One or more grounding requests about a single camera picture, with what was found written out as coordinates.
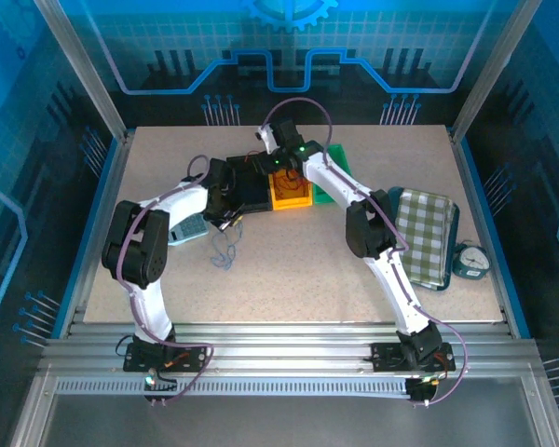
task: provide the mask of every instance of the clock face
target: clock face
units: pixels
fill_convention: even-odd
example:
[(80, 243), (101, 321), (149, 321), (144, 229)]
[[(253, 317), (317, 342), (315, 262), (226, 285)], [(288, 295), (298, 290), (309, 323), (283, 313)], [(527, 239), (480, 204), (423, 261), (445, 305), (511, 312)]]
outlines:
[(464, 249), (459, 256), (459, 260), (469, 268), (488, 270), (490, 267), (490, 263), (488, 262), (486, 255), (483, 251), (476, 247), (468, 247)]

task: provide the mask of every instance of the green box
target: green box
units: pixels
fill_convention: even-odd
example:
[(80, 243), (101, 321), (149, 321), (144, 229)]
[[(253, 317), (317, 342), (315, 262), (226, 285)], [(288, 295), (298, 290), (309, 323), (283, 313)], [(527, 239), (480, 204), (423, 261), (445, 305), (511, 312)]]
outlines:
[[(348, 161), (346, 160), (346, 152), (341, 144), (332, 144), (329, 146), (329, 156), (335, 162), (337, 166), (343, 169), (348, 175), (351, 175), (350, 167), (348, 166)], [(334, 200), (319, 188), (316, 184), (313, 184), (313, 203), (331, 203)]]

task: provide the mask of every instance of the orange box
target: orange box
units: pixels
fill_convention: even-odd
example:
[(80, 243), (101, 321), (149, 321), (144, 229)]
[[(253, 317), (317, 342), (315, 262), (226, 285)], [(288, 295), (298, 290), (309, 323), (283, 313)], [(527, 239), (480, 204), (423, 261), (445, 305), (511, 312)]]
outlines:
[[(297, 176), (296, 172), (290, 172), (290, 179)], [(304, 178), (290, 179), (286, 176), (286, 169), (269, 175), (273, 211), (312, 207), (313, 183)]]

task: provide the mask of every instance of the plaid cloth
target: plaid cloth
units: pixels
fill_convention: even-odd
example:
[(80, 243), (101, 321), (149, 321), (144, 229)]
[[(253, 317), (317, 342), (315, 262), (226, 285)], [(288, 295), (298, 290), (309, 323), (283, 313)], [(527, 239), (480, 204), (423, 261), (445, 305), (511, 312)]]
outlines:
[(434, 290), (444, 285), (454, 211), (454, 202), (446, 196), (403, 190), (395, 224), (410, 245), (402, 266), (411, 282)]

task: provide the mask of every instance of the beige table surface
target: beige table surface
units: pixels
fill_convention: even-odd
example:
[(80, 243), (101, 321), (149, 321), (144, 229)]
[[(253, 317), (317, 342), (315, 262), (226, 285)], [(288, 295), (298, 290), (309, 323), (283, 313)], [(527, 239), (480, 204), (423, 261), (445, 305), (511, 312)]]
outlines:
[[(325, 141), (324, 126), (299, 129), (305, 139)], [(461, 213), (457, 240), (478, 240), (443, 126), (335, 126), (334, 142), (344, 146), (352, 175), (372, 189), (399, 185), (453, 198)], [(250, 127), (138, 128), (118, 200), (168, 191), (195, 155), (262, 149)], [(393, 321), (375, 277), (346, 245), (345, 215), (335, 204), (250, 214), (243, 222), (228, 271), (211, 264), (213, 227), (206, 237), (170, 248), (162, 289), (172, 321)], [(437, 318), (501, 320), (488, 275), (479, 281), (452, 277), (446, 291), (415, 290)], [(132, 321), (122, 288), (102, 267), (85, 321)]]

